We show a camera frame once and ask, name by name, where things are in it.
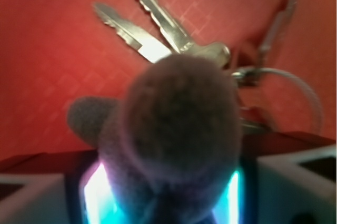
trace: cyan light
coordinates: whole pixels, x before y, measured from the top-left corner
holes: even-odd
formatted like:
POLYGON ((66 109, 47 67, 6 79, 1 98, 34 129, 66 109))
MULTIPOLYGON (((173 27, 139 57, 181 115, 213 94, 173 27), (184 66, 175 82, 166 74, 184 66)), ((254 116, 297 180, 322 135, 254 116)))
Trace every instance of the cyan light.
MULTIPOLYGON (((213 209, 216 223, 239 223, 241 180, 242 174, 240 170, 237 170, 233 173, 227 188, 213 209)), ((128 223, 127 217, 115 202, 102 164, 94 171, 84 186, 84 198, 88 224, 128 223)))

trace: stuffed animal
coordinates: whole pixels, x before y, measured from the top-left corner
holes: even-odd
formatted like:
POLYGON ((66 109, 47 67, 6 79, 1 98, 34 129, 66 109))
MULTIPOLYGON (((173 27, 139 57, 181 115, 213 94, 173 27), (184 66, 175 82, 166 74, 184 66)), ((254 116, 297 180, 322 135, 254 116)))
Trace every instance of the stuffed animal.
POLYGON ((172 55, 141 74, 123 101, 80 98, 67 121, 98 149, 132 224, 211 224, 241 146, 233 89, 207 59, 172 55))

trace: white surface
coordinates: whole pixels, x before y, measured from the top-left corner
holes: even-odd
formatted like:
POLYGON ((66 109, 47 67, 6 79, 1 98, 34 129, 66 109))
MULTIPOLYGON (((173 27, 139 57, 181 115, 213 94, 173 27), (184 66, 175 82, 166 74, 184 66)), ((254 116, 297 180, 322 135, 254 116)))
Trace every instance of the white surface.
POLYGON ((324 157, 336 157, 336 145, 258 158, 259 223, 289 223, 299 213, 336 223, 336 183, 299 165, 324 157))
POLYGON ((69 223, 62 174, 1 174, 0 183, 24 185, 0 201, 1 224, 69 223))

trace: red background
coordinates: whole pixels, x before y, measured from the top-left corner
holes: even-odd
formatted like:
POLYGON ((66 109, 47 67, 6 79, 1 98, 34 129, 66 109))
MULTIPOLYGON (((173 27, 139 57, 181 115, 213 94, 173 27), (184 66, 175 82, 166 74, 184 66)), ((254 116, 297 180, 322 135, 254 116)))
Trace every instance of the red background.
MULTIPOLYGON (((83 95, 123 97, 149 63, 92 10, 94 1, 161 39, 137 0, 0 0, 0 159, 88 148, 67 128, 69 104, 83 95)), ((298 0, 273 67, 309 83, 322 101, 323 136, 336 137, 336 0, 298 0)), ((231 49, 261 42, 281 0, 159 0, 201 44, 231 49)), ((305 98, 267 77, 265 103, 282 131, 309 131, 305 98)), ((243 94, 252 99, 249 93, 243 94)))

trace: plush ear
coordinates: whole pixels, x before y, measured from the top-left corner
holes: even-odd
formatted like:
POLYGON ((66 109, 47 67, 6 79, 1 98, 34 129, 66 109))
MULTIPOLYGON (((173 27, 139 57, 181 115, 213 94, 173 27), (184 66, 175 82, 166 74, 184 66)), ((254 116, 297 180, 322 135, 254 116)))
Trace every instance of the plush ear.
POLYGON ((84 142, 96 148, 102 126, 119 101, 111 98, 83 97, 71 104, 67 123, 84 142))

